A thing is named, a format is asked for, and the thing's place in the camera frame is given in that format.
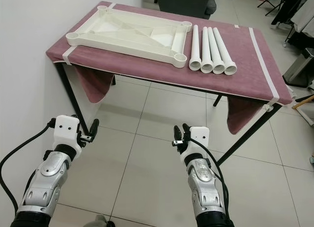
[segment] plastic tray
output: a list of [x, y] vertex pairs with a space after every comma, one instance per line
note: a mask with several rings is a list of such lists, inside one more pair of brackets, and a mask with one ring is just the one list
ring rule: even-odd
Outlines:
[[98, 6], [75, 32], [66, 34], [72, 46], [84, 45], [122, 54], [185, 66], [183, 54], [191, 22], [178, 22], [106, 6]]

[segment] table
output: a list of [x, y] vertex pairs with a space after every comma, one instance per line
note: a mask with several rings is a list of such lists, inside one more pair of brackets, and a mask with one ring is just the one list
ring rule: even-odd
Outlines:
[[[218, 27], [231, 58], [237, 64], [238, 71], [232, 76], [227, 76], [224, 74], [215, 75], [213, 73], [204, 74], [200, 71], [194, 72], [188, 68], [188, 64], [184, 68], [179, 69], [168, 63], [86, 46], [70, 46], [64, 35], [47, 50], [47, 55], [56, 66], [85, 134], [88, 135], [88, 128], [65, 73], [65, 63], [165, 85], [218, 94], [214, 106], [217, 105], [221, 96], [227, 96], [229, 107], [232, 105], [233, 108], [243, 106], [245, 102], [250, 102], [250, 104], [247, 104], [247, 109], [251, 110], [251, 114], [248, 118], [244, 118], [241, 126], [244, 126], [254, 116], [260, 105], [269, 104], [271, 106], [270, 109], [218, 160], [219, 165], [267, 122], [282, 105], [292, 102], [276, 62], [259, 30], [104, 1], [98, 5], [176, 21], [190, 21], [192, 24], [199, 26], [200, 32], [202, 27], [205, 26]], [[97, 6], [67, 33], [75, 31], [82, 25], [97, 11]], [[187, 56], [188, 61], [191, 56], [191, 42], [192, 33], [190, 32], [186, 36], [184, 46], [184, 54]], [[237, 115], [240, 117], [242, 114], [243, 116], [244, 113], [241, 113], [241, 110], [243, 110], [243, 107], [239, 107], [237, 113], [233, 115], [234, 119], [237, 119]]]

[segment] wooden stick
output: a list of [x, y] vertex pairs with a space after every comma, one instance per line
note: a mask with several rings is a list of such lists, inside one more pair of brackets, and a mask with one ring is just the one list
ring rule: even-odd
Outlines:
[[301, 105], [312, 101], [313, 99], [314, 99], [314, 95], [309, 97], [309, 98], [307, 98], [307, 99], [305, 99], [305, 100], [303, 100], [302, 102], [299, 102], [298, 104], [294, 105], [292, 108], [296, 109], [296, 108], [300, 107]]

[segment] trash can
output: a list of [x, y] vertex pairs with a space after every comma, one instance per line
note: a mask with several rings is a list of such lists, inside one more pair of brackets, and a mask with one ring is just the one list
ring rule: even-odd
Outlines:
[[306, 88], [314, 80], [314, 49], [306, 48], [283, 75], [287, 85]]

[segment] white plastic pipe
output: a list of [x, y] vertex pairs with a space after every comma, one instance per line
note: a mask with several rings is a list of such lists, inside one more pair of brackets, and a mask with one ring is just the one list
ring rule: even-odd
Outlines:
[[201, 68], [200, 59], [200, 44], [198, 39], [198, 26], [193, 26], [193, 39], [192, 39], [192, 50], [191, 50], [191, 60], [189, 67], [192, 71], [197, 71]]
[[220, 52], [221, 59], [225, 63], [225, 67], [226, 67], [225, 74], [233, 75], [236, 72], [236, 64], [231, 60], [231, 57], [228, 53], [226, 45], [224, 41], [222, 40], [218, 29], [214, 28], [213, 32], [214, 32], [215, 40], [216, 40], [216, 43]]
[[209, 48], [212, 59], [213, 73], [221, 74], [225, 71], [225, 64], [221, 60], [220, 53], [218, 50], [218, 46], [216, 44], [216, 40], [214, 37], [214, 33], [212, 32], [212, 28], [208, 27], [208, 39], [209, 39]]
[[201, 71], [203, 73], [209, 73], [212, 71], [212, 61], [210, 58], [210, 48], [209, 48], [209, 40], [208, 40], [208, 29], [207, 27], [203, 28], [203, 41], [202, 41], [202, 63], [201, 63]]

